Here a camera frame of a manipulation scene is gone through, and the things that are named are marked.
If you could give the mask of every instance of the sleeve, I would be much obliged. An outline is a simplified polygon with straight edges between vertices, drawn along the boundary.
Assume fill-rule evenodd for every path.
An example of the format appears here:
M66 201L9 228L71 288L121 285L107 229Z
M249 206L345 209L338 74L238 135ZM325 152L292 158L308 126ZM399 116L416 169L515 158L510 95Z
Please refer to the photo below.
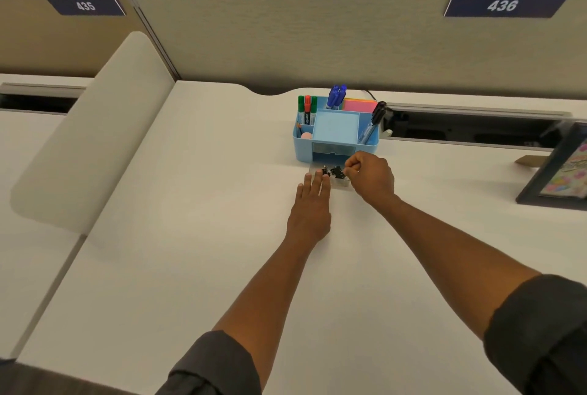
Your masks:
M587 394L586 326L587 287L540 275L495 310L485 353L524 394Z
M156 395L260 395L253 358L221 330L204 333Z

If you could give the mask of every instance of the pink sticky note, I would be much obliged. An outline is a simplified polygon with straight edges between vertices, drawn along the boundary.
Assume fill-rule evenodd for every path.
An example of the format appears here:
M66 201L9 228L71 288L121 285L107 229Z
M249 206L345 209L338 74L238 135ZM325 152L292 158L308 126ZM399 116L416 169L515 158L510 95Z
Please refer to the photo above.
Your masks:
M377 102L375 100L373 100L372 102L364 102L363 100L345 100L343 110L355 112L368 112L370 114L373 112L373 109L375 109L375 106L377 106Z

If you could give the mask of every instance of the desk organizer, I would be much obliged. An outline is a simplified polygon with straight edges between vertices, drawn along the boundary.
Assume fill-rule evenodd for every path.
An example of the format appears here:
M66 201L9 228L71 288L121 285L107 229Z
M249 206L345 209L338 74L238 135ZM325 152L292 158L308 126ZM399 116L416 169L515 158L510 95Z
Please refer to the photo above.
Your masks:
M365 112L326 109L327 97L318 97L318 110L313 125L302 124L302 132L310 132L312 139L299 138L294 125L295 157L300 162L344 164L356 151L375 153L379 144L379 130L373 131L365 144L357 142L359 135L371 121Z

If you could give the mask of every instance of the blue sign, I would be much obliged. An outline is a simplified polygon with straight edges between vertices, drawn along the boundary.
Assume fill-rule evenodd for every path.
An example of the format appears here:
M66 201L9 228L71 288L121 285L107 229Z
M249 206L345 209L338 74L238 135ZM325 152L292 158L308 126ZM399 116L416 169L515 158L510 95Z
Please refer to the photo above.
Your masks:
M450 0L444 16L552 18L565 0Z
M117 0L48 0L51 5L66 16L124 16L124 10Z

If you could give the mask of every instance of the desk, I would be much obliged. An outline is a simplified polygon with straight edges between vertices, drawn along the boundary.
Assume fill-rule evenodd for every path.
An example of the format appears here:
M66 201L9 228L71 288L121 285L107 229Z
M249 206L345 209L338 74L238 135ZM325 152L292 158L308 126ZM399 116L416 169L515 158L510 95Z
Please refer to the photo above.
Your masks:
M63 118L0 109L0 359L17 357L78 242L10 206L12 186Z
M209 330L281 242L296 185L300 89L179 81L19 360L139 394ZM379 93L388 102L571 111L587 102ZM408 202L544 272L587 281L585 213L517 205L524 151L380 142ZM332 192L267 395L515 394L386 222Z

